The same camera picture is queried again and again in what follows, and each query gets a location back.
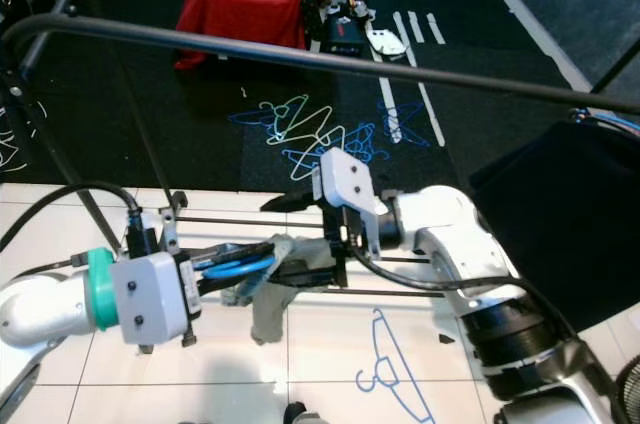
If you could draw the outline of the white plastic part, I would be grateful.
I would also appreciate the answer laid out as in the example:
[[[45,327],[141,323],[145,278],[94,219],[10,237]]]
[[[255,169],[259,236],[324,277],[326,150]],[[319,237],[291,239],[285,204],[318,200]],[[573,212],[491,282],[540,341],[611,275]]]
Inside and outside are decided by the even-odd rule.
[[[407,52],[398,34],[384,28],[371,28],[366,32],[366,39],[370,48],[383,57],[397,57]]]

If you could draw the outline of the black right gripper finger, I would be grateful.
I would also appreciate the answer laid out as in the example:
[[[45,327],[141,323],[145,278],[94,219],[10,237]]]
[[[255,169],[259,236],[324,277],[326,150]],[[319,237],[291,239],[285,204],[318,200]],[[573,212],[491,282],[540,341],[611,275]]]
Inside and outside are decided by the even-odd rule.
[[[308,209],[324,209],[326,206],[323,195],[316,195],[312,188],[306,190],[289,191],[271,197],[259,208],[260,212],[270,213],[297,213],[306,212]]]
[[[275,270],[275,283],[283,286],[308,290],[308,288],[347,287],[347,273],[344,265],[310,269],[305,263],[284,263]]]

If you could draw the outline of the black floor machine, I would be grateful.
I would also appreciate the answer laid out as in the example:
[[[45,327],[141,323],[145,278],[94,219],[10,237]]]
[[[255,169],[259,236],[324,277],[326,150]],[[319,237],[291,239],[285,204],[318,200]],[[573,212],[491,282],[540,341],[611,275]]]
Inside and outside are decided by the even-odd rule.
[[[369,0],[301,0],[300,13],[303,35],[320,52],[358,57],[369,48]]]

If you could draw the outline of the black robot foot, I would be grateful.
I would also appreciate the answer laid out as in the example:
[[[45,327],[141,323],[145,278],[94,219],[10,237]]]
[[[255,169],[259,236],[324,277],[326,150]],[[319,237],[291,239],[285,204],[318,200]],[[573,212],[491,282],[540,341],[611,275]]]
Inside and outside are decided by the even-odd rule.
[[[285,406],[282,424],[330,424],[319,412],[308,410],[303,402],[291,402]]]

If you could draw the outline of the short white floor strip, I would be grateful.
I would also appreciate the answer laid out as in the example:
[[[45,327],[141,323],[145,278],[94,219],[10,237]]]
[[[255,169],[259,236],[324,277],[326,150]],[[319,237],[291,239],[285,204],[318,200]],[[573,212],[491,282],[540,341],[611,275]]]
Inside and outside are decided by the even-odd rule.
[[[415,39],[416,43],[425,43],[425,37],[422,35],[422,30],[419,23],[419,17],[417,14],[412,11],[407,11],[407,20],[410,22],[410,28],[412,30],[413,39]]]
[[[430,28],[431,35],[433,35],[435,43],[438,45],[445,45],[445,39],[440,31],[440,27],[438,25],[438,21],[436,21],[436,17],[433,13],[425,14],[426,21],[428,21],[428,26]]]

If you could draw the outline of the grey shorts printed waistband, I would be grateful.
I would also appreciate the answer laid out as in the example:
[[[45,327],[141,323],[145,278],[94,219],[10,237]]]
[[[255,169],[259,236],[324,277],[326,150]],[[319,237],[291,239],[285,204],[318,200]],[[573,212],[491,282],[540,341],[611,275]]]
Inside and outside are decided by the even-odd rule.
[[[268,241],[274,242],[276,264],[269,270],[247,274],[243,278],[259,278],[261,287],[248,299],[225,299],[220,292],[221,304],[233,308],[250,308],[252,325],[250,336],[257,345],[278,343],[284,332],[285,309],[294,297],[303,291],[275,283],[275,270],[284,263],[305,263],[307,268],[334,267],[332,252],[325,238],[298,238],[289,235],[274,235]]]

